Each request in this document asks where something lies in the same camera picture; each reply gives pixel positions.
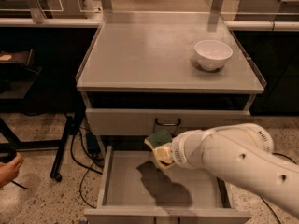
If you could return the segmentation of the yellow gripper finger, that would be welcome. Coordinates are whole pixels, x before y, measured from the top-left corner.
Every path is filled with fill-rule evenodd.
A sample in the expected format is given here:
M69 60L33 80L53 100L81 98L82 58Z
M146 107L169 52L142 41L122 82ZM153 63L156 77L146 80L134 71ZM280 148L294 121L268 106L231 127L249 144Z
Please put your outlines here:
M166 143L153 149L153 155L158 166L163 170L167 170L175 165L171 155L170 143Z

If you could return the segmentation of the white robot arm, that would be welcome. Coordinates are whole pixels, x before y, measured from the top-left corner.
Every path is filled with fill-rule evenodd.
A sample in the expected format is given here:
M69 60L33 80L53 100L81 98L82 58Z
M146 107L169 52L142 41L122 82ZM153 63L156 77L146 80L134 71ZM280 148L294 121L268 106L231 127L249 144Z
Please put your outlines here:
M299 166L276 157L272 137L257 124L192 130L176 137L160 130L145 143L165 170L173 165L206 169L299 217Z

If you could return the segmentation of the person's hand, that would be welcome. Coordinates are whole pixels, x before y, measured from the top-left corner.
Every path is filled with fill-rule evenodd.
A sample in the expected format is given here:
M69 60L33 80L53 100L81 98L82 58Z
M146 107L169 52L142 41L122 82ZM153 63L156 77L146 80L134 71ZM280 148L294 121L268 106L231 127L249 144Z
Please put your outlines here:
M0 188L13 181L19 174L19 170L24 162L24 159L20 153L16 154L16 157L8 162L0 162Z

